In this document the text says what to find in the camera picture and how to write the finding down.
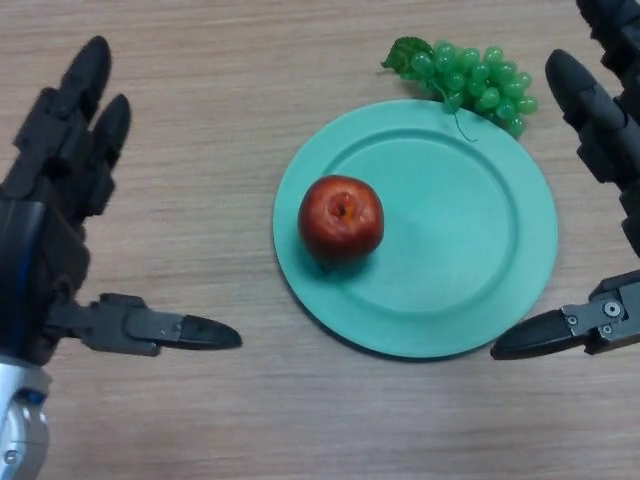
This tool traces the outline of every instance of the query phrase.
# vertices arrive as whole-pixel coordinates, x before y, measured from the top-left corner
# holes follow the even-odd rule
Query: wooden table
[[[104,291],[218,318],[245,346],[156,359],[65,342],[48,371],[43,479],[631,479],[640,467],[632,346],[495,362],[398,364],[332,340],[292,301],[271,244],[281,174],[336,116],[402,98],[378,62],[414,34],[498,44],[534,77],[522,138],[553,190],[560,253],[540,312],[636,268],[614,187],[577,159],[546,86],[556,47],[611,91],[568,0],[4,0],[0,157],[39,89],[86,40],[110,42],[107,97],[134,125],[107,214],[88,222],[83,302]]]

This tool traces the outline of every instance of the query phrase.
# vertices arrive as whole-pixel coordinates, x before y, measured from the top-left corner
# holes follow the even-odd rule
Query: grapes
[[[500,92],[496,87],[489,87],[484,92],[482,92],[482,96],[480,97],[480,105],[489,110],[490,108],[494,108],[500,103]]]
[[[494,63],[491,65],[491,80],[496,83],[509,83],[516,74],[515,62]]]
[[[484,52],[484,61],[489,65],[500,63],[504,53],[500,47],[492,46],[487,47]]]
[[[456,57],[453,54],[436,53],[436,69],[442,73],[452,72],[456,68]]]
[[[474,97],[479,97],[484,93],[486,89],[487,89],[486,80],[471,79],[469,83],[467,83],[467,90],[469,90],[469,93]]]
[[[491,75],[491,67],[483,62],[477,63],[471,69],[471,78],[478,81],[483,81],[489,78]]]
[[[452,92],[458,92],[464,88],[466,79],[460,72],[449,73],[444,80],[444,84]]]
[[[513,117],[507,122],[507,132],[509,132],[515,138],[518,138],[520,135],[522,135],[525,128],[527,128],[527,125],[526,123],[524,123],[524,120],[520,115]]]
[[[516,82],[524,85],[524,88],[529,88],[531,86],[531,74],[528,72],[520,72],[516,75]]]
[[[411,59],[411,67],[416,73],[425,78],[431,78],[435,73],[436,67],[431,57],[424,52],[416,53]]]
[[[510,98],[501,98],[496,107],[496,115],[502,120],[511,120],[517,114],[516,105]]]
[[[438,45],[436,45],[436,58],[438,58],[438,56],[444,57],[444,56],[451,56],[454,57],[456,56],[456,49],[453,45],[451,45],[449,42],[442,42]]]
[[[462,73],[467,73],[480,61],[480,52],[477,48],[465,48],[458,57],[458,67]]]
[[[513,99],[519,99],[522,97],[522,95],[524,95],[524,91],[525,86],[520,82],[508,83],[502,89],[502,93],[504,93],[505,96]]]
[[[489,46],[481,53],[446,40],[432,47],[417,37],[401,37],[381,64],[404,80],[416,82],[423,95],[441,101],[448,114],[469,109],[516,139],[526,129],[524,116],[538,110],[538,100],[527,93],[531,74],[519,72],[499,46]],[[473,141],[462,129],[460,132]]]
[[[518,100],[518,112],[523,115],[531,115],[538,110],[538,101],[531,95],[522,97]]]

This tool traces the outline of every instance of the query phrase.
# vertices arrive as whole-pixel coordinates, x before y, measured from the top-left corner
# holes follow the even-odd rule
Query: red apple
[[[322,265],[352,263],[382,242],[382,203],[362,180],[328,175],[305,194],[298,212],[298,231],[311,256]]]

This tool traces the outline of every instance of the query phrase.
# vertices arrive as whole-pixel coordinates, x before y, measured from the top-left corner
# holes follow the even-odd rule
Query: plate
[[[322,128],[286,169],[273,240],[291,291],[337,338],[365,351],[438,359],[480,348],[534,305],[556,259],[557,215],[527,151],[491,122],[395,100]],[[364,266],[326,273],[307,255],[298,208],[328,174],[369,183],[385,234]]]

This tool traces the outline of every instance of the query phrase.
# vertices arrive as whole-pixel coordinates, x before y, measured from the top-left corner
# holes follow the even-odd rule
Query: robotic hand
[[[615,183],[627,215],[622,229],[640,256],[640,6],[635,0],[578,0],[605,53],[602,64],[622,83],[612,99],[576,59],[554,51],[546,64],[549,87],[578,133],[578,156],[600,182]],[[548,355],[579,345],[591,355],[640,341],[640,271],[602,280],[584,305],[532,317],[502,335],[496,360]]]
[[[232,328],[156,312],[138,297],[75,301],[89,267],[84,220],[101,215],[131,122],[119,95],[88,130],[111,69],[109,45],[93,38],[59,88],[45,88],[18,132],[19,155],[0,187],[0,480],[37,477],[48,433],[42,370],[64,337],[93,350],[156,356],[163,346],[240,347]]]

